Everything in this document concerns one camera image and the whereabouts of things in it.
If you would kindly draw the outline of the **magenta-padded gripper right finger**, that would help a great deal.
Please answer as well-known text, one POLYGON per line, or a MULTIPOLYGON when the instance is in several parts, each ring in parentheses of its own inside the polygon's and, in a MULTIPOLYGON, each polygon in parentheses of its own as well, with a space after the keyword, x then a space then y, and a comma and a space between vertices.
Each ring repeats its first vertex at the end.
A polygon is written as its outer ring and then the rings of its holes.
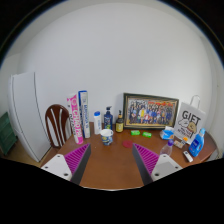
POLYGON ((164 178, 182 169, 170 156, 155 152, 134 143, 132 154, 135 158, 144 185, 164 178))

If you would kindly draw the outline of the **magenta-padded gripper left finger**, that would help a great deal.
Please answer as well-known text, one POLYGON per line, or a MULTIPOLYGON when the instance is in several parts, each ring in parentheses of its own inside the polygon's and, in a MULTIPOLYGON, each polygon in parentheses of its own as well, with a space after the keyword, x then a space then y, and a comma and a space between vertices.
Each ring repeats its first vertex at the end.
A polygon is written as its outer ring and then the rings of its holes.
POLYGON ((85 144, 66 155, 56 154, 42 169, 79 185, 90 155, 91 145, 85 144))

